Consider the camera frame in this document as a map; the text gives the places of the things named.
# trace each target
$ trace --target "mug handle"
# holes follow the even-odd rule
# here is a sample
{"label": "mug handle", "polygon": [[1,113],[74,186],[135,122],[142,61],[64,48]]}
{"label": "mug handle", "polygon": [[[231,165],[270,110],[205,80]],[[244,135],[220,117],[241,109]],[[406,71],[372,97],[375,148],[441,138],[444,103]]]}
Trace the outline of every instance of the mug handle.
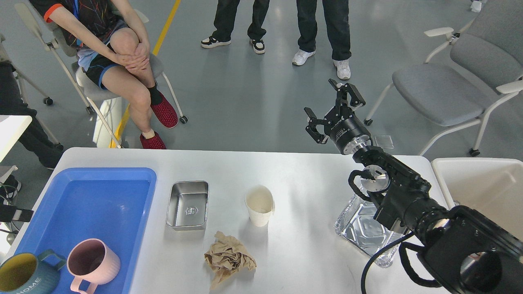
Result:
{"label": "mug handle", "polygon": [[46,259],[47,257],[51,256],[51,255],[54,255],[56,256],[60,261],[54,266],[54,268],[56,270],[60,270],[64,265],[65,263],[67,262],[67,260],[62,256],[62,255],[58,255],[56,254],[52,249],[47,249],[45,250],[44,252],[40,253],[40,255],[38,255],[38,260],[39,261],[43,261],[44,259]]}
{"label": "mug handle", "polygon": [[80,294],[93,294],[98,287],[98,284],[90,283],[87,291],[80,290],[80,284],[83,279],[81,277],[74,277],[73,282],[71,283],[71,291],[78,292]]}

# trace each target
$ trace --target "black shorts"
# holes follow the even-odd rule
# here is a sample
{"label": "black shorts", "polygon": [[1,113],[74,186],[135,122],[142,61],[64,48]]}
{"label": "black shorts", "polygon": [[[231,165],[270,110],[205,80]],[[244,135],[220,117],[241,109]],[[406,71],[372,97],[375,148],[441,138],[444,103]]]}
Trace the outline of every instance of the black shorts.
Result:
{"label": "black shorts", "polygon": [[[107,47],[112,50],[111,44],[107,44]],[[91,60],[87,71],[85,71],[85,69],[83,69],[83,71],[85,75],[87,75],[87,77],[93,81],[93,83],[98,85],[98,87],[107,90],[107,88],[105,88],[105,86],[102,84],[101,79],[104,77],[104,74],[108,69],[117,65],[119,64],[103,56],[102,54],[98,54],[93,58],[93,60]]]}

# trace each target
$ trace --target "black and white sneaker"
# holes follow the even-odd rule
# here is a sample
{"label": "black and white sneaker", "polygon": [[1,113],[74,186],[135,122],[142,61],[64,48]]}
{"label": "black and white sneaker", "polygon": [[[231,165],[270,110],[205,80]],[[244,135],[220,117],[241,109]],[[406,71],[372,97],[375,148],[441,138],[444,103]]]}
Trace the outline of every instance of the black and white sneaker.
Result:
{"label": "black and white sneaker", "polygon": [[229,45],[230,43],[231,43],[230,40],[227,42],[220,42],[217,39],[213,38],[212,36],[210,36],[200,42],[201,46],[204,48],[207,48],[207,49],[211,49],[211,48],[214,48],[217,46]]}
{"label": "black and white sneaker", "polygon": [[265,44],[263,44],[263,40],[251,40],[251,45],[253,46],[254,53],[256,54],[263,54],[265,53]]}
{"label": "black and white sneaker", "polygon": [[13,175],[9,175],[4,184],[5,186],[0,187],[0,196],[7,199],[3,201],[3,204],[10,205],[14,202],[15,197],[22,188],[22,183],[17,181]]}

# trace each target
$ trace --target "blue mug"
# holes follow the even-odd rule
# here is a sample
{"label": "blue mug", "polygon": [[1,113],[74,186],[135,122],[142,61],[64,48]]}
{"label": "blue mug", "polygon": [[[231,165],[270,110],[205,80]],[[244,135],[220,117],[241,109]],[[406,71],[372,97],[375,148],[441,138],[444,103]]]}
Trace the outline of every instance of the blue mug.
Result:
{"label": "blue mug", "polygon": [[[50,265],[43,261],[54,255],[60,261]],[[40,255],[20,253],[0,265],[0,292],[8,294],[50,294],[58,285],[58,272],[66,263],[63,256],[48,249]]]}

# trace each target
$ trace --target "blue plastic tray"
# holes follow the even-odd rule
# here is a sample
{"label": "blue plastic tray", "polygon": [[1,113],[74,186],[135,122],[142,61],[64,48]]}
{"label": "blue plastic tray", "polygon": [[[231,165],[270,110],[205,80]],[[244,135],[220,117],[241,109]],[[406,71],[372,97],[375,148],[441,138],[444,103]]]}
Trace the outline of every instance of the blue plastic tray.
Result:
{"label": "blue plastic tray", "polygon": [[[128,293],[155,183],[156,174],[149,168],[63,170],[49,185],[16,253],[40,254],[50,248],[67,258],[80,241],[98,238],[120,257],[121,267],[96,294]],[[64,266],[53,294],[74,293],[72,281]]]}

